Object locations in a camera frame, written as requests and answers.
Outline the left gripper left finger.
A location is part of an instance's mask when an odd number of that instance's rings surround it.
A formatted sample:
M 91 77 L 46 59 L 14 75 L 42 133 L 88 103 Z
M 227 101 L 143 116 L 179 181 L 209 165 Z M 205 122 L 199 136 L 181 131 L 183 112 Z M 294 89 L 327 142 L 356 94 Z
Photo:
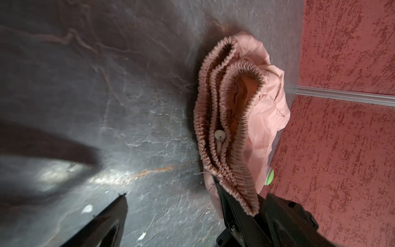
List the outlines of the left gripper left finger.
M 64 247 L 119 247 L 128 213 L 126 194 L 119 195 L 84 228 L 66 241 Z

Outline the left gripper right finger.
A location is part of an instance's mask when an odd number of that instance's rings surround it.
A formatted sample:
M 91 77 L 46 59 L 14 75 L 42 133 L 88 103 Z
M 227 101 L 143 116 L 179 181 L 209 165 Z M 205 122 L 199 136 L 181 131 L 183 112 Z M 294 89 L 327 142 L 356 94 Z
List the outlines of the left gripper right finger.
M 272 193 L 259 196 L 260 210 L 247 215 L 239 202 L 215 183 L 221 199 L 226 229 L 218 236 L 219 247 L 331 247 L 318 233 L 319 225 L 298 203 Z

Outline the pink shorts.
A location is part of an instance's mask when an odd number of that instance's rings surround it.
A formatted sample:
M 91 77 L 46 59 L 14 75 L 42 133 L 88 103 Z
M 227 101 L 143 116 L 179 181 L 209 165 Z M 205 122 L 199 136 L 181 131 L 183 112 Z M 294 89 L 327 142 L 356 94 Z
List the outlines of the pink shorts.
M 216 182 L 246 214 L 258 214 L 274 139 L 291 116 L 284 76 L 263 43 L 244 32 L 221 40 L 201 65 L 193 124 L 204 183 L 219 215 Z

